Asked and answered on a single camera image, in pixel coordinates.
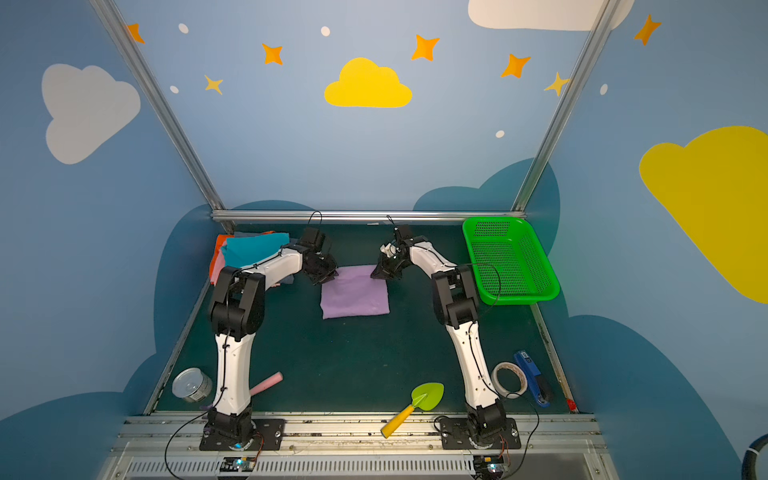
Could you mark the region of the purple t shirt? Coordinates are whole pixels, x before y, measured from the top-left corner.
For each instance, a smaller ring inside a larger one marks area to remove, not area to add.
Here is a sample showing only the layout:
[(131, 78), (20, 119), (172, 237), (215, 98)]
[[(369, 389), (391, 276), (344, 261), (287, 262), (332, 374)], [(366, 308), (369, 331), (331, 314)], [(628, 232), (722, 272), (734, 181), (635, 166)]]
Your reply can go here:
[(390, 313), (387, 283), (371, 277), (374, 268), (340, 267), (338, 275), (322, 285), (320, 307), (324, 320)]

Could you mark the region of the green plastic perforated basket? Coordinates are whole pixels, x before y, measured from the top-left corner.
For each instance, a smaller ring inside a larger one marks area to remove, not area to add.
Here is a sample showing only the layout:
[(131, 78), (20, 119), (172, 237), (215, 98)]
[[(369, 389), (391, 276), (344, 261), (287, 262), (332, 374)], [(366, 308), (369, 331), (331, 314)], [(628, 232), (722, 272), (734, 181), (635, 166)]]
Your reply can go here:
[(533, 227), (515, 217), (473, 217), (462, 225), (478, 294), (487, 305), (555, 299), (560, 284)]

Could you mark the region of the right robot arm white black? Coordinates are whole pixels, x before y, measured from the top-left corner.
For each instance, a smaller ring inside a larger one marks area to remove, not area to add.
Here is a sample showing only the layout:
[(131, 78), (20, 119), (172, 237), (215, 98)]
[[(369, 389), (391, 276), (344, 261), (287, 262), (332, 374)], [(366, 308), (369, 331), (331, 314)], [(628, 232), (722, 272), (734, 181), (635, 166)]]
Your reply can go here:
[(491, 386), (479, 338), (479, 294), (473, 269), (446, 259), (409, 226), (396, 226), (393, 240), (380, 247), (371, 277), (399, 279), (409, 266), (418, 267), (431, 280), (433, 310), (452, 341), (462, 373), (468, 435), (478, 445), (489, 444), (506, 430), (507, 417), (500, 395)]

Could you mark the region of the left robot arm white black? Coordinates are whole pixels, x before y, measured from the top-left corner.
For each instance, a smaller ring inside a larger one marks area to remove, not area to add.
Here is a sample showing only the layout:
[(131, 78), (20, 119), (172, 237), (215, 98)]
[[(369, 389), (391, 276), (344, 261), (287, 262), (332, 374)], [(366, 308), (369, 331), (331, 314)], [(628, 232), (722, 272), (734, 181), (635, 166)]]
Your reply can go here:
[(203, 441), (212, 449), (243, 450), (255, 435), (249, 372), (255, 334), (265, 317), (268, 289), (303, 273), (314, 285), (337, 276), (337, 263), (323, 251), (326, 235), (307, 227), (299, 239), (251, 265), (226, 266), (214, 288), (209, 319), (217, 345), (217, 389)]

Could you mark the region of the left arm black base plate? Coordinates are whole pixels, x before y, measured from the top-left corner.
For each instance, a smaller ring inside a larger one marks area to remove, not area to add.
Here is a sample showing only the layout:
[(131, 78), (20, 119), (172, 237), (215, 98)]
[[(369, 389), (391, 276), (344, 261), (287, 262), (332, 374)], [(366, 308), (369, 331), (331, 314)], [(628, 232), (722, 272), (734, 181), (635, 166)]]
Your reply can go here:
[(277, 451), (281, 447), (285, 420), (282, 418), (255, 418), (251, 420), (250, 437), (242, 442), (229, 438), (224, 433), (215, 433), (212, 427), (205, 427), (200, 441), (200, 451), (215, 452), (256, 452)]

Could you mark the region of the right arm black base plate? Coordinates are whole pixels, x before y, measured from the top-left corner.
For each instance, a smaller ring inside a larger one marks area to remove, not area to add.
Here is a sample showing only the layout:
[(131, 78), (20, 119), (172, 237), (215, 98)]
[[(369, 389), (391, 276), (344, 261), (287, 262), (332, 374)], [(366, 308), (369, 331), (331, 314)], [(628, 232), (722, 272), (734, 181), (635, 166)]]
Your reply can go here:
[(519, 450), (521, 438), (516, 422), (508, 418), (507, 427), (489, 439), (475, 441), (471, 438), (467, 418), (438, 416), (433, 422), (444, 450)]

